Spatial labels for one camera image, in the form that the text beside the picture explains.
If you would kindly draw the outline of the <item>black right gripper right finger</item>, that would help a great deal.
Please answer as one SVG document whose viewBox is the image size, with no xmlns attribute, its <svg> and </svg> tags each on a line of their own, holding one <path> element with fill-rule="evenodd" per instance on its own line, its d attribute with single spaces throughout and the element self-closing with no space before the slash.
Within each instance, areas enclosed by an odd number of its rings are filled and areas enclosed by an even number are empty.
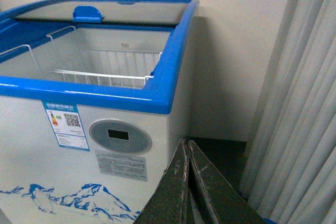
<svg viewBox="0 0 336 224">
<path fill-rule="evenodd" d="M 267 223 L 234 190 L 210 159 L 190 140 L 188 185 L 204 223 Z"/>
</svg>

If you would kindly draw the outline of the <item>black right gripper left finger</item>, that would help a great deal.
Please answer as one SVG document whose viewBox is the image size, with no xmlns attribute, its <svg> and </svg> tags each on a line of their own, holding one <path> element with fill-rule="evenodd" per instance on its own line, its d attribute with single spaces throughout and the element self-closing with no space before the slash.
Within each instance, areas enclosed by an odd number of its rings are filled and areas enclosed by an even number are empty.
<svg viewBox="0 0 336 224">
<path fill-rule="evenodd" d="M 187 223 L 189 163 L 186 140 L 180 140 L 154 194 L 135 223 Z"/>
</svg>

